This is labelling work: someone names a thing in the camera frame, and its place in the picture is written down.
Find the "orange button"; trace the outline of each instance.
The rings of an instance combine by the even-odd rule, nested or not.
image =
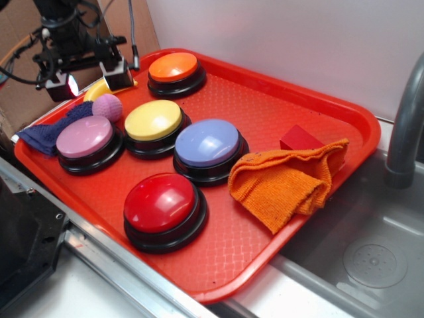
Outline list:
[[[152,79],[169,83],[192,75],[197,69],[197,58],[186,52],[167,54],[151,63],[148,72]]]

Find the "textured ball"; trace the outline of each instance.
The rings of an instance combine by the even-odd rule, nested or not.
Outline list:
[[[103,94],[93,102],[93,115],[108,118],[112,123],[118,121],[123,112],[122,103],[112,94]]]

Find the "gray faucet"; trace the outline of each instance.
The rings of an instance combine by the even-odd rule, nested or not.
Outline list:
[[[384,176],[388,186],[405,189],[412,184],[417,153],[424,152],[423,124],[424,53],[414,66],[397,110]]]

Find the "stainless steel sink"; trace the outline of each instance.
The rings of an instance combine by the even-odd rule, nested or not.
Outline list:
[[[294,276],[319,282],[317,293],[354,316],[422,317],[424,165],[410,188],[391,189],[385,157],[378,150],[355,171],[281,249],[281,262],[303,268]]]

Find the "orange tray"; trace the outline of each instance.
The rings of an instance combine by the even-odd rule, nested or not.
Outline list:
[[[117,126],[139,105],[154,100],[147,88],[149,65],[171,52],[160,50],[141,60],[134,73],[138,85],[117,93],[124,107]],[[218,118],[231,122],[247,140],[250,151],[280,149],[280,138],[298,124],[330,143],[350,140],[345,165],[334,177],[334,192],[375,151],[380,126],[366,109],[213,58],[191,52],[207,72],[207,83],[197,93],[175,100],[193,122]],[[69,101],[37,124],[51,124],[78,105],[83,96]],[[203,187],[210,210],[205,230],[189,246],[169,254],[137,251],[123,228],[123,206],[128,192],[141,180],[160,172],[174,172],[172,157],[144,161],[127,151],[106,170],[91,176],[71,176],[24,141],[15,147],[16,157],[57,195],[91,224],[201,303],[221,301],[234,294],[261,269],[307,221],[295,215],[276,235],[230,195],[227,185]]]

